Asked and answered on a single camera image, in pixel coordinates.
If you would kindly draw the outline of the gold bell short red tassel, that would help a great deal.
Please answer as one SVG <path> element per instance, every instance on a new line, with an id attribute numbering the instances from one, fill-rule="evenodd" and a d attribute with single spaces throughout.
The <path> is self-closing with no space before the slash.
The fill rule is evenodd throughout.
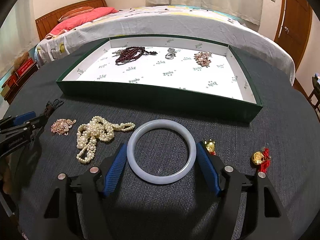
<path id="1" fill-rule="evenodd" d="M 204 145 L 210 155 L 216 155 L 215 153 L 215 141 L 212 139 L 205 140 Z"/>

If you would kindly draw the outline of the black cord pendant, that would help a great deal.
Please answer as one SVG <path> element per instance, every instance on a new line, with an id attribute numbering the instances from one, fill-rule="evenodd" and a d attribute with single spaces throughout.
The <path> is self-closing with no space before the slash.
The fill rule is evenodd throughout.
<path id="1" fill-rule="evenodd" d="M 48 101 L 46 103 L 46 107 L 42 114 L 40 114 L 41 118 L 49 119 L 49 117 L 54 113 L 54 111 L 62 106 L 64 102 L 60 99 L 55 99 L 54 101 Z"/>

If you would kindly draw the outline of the rose gold brooch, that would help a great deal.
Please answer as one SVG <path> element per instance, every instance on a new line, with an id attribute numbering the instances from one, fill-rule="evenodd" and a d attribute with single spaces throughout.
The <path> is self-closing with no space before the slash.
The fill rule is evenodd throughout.
<path id="1" fill-rule="evenodd" d="M 57 119 L 51 126 L 51 132 L 58 135 L 68 135 L 69 130 L 76 123 L 76 120 L 72 119 Z"/>
<path id="2" fill-rule="evenodd" d="M 194 54 L 194 59 L 198 65 L 201 67 L 209 67 L 211 60 L 210 57 L 212 56 L 212 52 L 210 51 L 200 51 Z"/>

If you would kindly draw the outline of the pale jade bangle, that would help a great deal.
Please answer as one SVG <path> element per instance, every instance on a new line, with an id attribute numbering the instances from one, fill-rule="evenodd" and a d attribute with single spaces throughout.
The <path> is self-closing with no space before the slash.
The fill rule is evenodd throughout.
<path id="1" fill-rule="evenodd" d="M 127 159 L 140 179 L 157 185 L 172 184 L 193 168 L 196 144 L 191 133 L 178 122 L 152 120 L 131 135 Z"/>

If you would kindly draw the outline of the green jewelry tray box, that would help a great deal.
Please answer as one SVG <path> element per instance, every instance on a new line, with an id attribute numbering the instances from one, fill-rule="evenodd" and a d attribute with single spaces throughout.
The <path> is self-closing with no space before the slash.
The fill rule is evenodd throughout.
<path id="1" fill-rule="evenodd" d="M 123 49 L 121 55 L 113 52 Z M 210 51 L 209 67 L 194 54 Z M 113 105 L 251 122 L 263 103 L 235 49 L 202 38 L 144 34 L 103 39 L 58 79 L 67 96 Z"/>

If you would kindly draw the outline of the wooden nightstand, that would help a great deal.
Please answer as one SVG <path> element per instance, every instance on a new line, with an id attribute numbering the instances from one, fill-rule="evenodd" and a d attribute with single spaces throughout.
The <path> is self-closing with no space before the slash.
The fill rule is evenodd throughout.
<path id="1" fill-rule="evenodd" d="M 34 62 L 20 77 L 15 74 L 13 81 L 7 80 L 2 85 L 1 96 L 9 105 L 12 104 L 14 98 L 27 83 L 27 81 L 38 71 L 37 63 Z"/>

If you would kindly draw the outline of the red gift box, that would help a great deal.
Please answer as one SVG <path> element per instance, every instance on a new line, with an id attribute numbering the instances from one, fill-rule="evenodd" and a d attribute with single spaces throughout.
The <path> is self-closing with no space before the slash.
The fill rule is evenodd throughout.
<path id="1" fill-rule="evenodd" d="M 27 61 L 18 68 L 16 75 L 20 78 L 32 65 L 34 64 L 33 59 L 30 57 Z"/>

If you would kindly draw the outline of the brown plush toy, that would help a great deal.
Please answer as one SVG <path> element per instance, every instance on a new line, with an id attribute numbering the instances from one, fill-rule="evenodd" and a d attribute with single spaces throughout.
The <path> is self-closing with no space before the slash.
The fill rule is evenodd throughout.
<path id="1" fill-rule="evenodd" d="M 26 51 L 25 53 L 22 54 L 22 56 L 18 57 L 15 61 L 14 61 L 14 64 L 13 64 L 13 67 L 11 69 L 11 72 L 10 74 L 11 75 L 14 75 L 17 70 L 23 65 L 26 63 L 26 61 L 29 59 L 29 52 Z"/>

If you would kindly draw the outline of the dark grey table cloth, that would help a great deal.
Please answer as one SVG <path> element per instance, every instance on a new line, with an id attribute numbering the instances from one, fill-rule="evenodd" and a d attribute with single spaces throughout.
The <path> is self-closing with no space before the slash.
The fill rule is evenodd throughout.
<path id="1" fill-rule="evenodd" d="M 179 122 L 196 141 L 213 139 L 223 162 L 246 174 L 254 172 L 249 164 L 251 154 L 268 147 L 271 165 L 267 175 L 286 210 L 293 238 L 319 239 L 319 120 L 282 71 L 246 52 L 237 52 L 263 102 L 263 109 L 249 125 L 187 115 L 185 108 L 170 113 L 111 106 L 111 91 L 98 95 L 92 89 L 89 99 L 63 95 L 57 78 L 97 44 L 90 42 L 41 67 L 7 111 L 7 115 L 41 114 L 48 101 L 63 101 L 45 128 L 37 131 L 34 141 L 23 152 L 11 155 L 19 223 L 29 238 L 33 237 L 43 198 L 57 175 L 64 172 L 76 176 L 88 169 L 75 157 L 76 129 L 67 136 L 55 135 L 50 130 L 52 123 L 70 118 L 84 124 L 99 115 L 113 123 L 134 122 L 137 126 L 154 119 Z M 195 165 L 183 179 L 165 186 L 148 184 L 126 167 L 106 208 L 117 239 L 207 239 L 216 206 L 217 199 Z"/>

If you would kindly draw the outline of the wooden headboard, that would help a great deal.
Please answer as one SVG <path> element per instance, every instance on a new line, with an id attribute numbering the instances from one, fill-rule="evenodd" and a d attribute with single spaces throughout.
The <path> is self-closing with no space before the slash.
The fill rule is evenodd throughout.
<path id="1" fill-rule="evenodd" d="M 63 16 L 65 13 L 80 7 L 106 7 L 107 3 L 105 0 L 85 0 L 77 3 L 61 7 L 52 12 L 49 12 L 40 18 L 35 20 L 37 32 L 39 35 L 40 41 L 56 26 L 58 25 L 58 19 Z"/>

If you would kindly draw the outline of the rose gold brooch in tray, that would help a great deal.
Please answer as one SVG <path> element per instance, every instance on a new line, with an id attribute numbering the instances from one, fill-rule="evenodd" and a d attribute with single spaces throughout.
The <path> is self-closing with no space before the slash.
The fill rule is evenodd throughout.
<path id="1" fill-rule="evenodd" d="M 212 56 L 212 52 L 210 51 L 200 51 L 194 54 L 194 59 L 198 65 L 201 67 L 209 67 L 211 60 L 210 57 Z"/>

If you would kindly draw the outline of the pink pillow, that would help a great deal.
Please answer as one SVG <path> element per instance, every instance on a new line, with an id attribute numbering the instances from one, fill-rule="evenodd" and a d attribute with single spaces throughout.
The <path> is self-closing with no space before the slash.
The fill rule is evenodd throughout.
<path id="1" fill-rule="evenodd" d="M 87 22 L 92 22 L 98 18 L 106 16 L 108 14 L 113 14 L 119 12 L 113 7 L 98 7 L 94 8 L 91 12 L 81 14 L 75 17 L 71 17 L 63 22 L 59 22 L 46 36 L 45 39 L 51 39 L 57 37 L 63 33 L 66 33 L 80 25 L 83 25 Z"/>

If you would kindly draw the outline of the wooden chair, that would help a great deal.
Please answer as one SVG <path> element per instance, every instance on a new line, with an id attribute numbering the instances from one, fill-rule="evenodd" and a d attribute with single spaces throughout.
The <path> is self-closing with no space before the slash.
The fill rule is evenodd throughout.
<path id="1" fill-rule="evenodd" d="M 313 90 L 311 92 L 311 94 L 308 96 L 308 100 L 311 103 L 311 105 L 313 106 L 313 108 L 317 111 L 319 111 L 319 97 L 320 97 L 320 75 L 319 73 L 316 73 L 313 77 L 312 77 L 312 86 L 313 86 Z M 315 96 L 317 99 L 317 102 L 315 104 L 313 104 L 311 102 L 312 97 Z"/>

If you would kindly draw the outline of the bed with patterned sheet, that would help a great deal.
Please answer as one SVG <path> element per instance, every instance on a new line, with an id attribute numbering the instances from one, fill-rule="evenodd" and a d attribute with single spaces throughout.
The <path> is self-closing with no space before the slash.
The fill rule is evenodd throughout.
<path id="1" fill-rule="evenodd" d="M 35 48 L 40 66 L 61 59 L 88 42 L 106 37 L 138 34 L 180 35 L 229 44 L 283 71 L 293 83 L 292 57 L 271 39 L 221 13 L 186 6 L 126 9 L 77 27 L 51 32 Z"/>

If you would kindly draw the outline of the brown wooden door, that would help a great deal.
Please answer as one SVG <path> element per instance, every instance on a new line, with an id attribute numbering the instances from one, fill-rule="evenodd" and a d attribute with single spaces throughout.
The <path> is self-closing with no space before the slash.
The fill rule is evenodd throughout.
<path id="1" fill-rule="evenodd" d="M 293 59 L 298 69 L 308 44 L 312 8 L 307 0 L 283 0 L 275 42 Z"/>

